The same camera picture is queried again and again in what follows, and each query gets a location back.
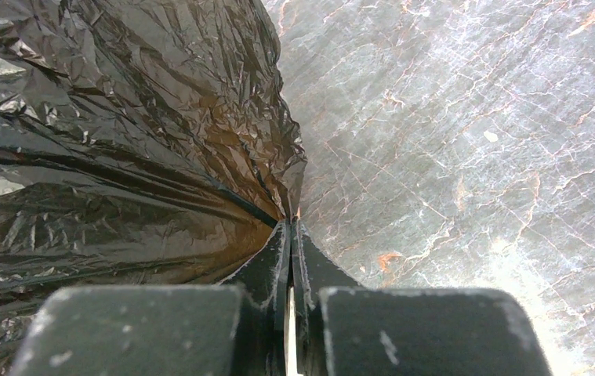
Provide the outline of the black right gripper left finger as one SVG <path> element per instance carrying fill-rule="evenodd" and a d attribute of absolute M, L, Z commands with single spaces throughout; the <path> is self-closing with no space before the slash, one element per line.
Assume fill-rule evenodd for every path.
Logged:
<path fill-rule="evenodd" d="M 56 291 L 16 354 L 14 375 L 283 375 L 292 229 L 216 284 Z"/>

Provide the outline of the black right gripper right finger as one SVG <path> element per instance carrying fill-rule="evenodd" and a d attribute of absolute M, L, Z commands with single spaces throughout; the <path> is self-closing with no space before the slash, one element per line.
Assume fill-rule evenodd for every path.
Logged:
<path fill-rule="evenodd" d="M 527 313 L 491 288 L 362 287 L 291 225 L 304 375 L 548 375 Z"/>

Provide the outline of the black trash bag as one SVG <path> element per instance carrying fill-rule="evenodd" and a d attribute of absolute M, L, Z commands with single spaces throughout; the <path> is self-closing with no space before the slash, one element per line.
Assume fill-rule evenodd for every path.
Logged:
<path fill-rule="evenodd" d="M 87 284 L 208 283 L 307 159 L 260 1 L 0 1 L 0 375 Z"/>

